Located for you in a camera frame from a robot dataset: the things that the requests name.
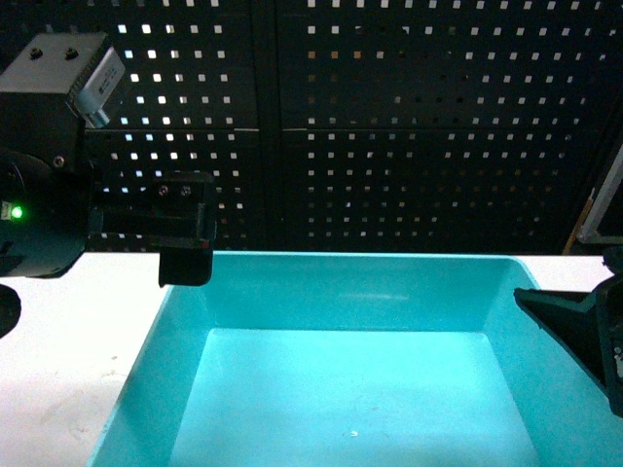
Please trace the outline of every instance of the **white table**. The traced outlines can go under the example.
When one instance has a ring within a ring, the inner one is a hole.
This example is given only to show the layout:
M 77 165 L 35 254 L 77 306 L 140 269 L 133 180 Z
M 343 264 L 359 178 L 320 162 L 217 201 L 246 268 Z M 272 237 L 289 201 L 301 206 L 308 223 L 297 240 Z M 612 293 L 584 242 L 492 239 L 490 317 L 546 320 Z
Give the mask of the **white table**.
M 522 259 L 543 289 L 611 276 L 597 257 Z M 82 466 L 165 296 L 158 256 L 88 254 L 59 280 L 0 282 L 22 300 L 0 340 L 0 467 Z

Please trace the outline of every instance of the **perforated metal panel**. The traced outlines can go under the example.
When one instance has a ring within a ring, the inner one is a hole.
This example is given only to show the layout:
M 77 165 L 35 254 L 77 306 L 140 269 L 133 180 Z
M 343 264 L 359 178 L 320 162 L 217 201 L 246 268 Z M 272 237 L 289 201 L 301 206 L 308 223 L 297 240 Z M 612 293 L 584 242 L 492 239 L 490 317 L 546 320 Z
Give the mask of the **perforated metal panel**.
M 0 66 L 110 33 L 103 188 L 212 172 L 219 248 L 556 253 L 623 122 L 622 24 L 596 0 L 3 2 Z

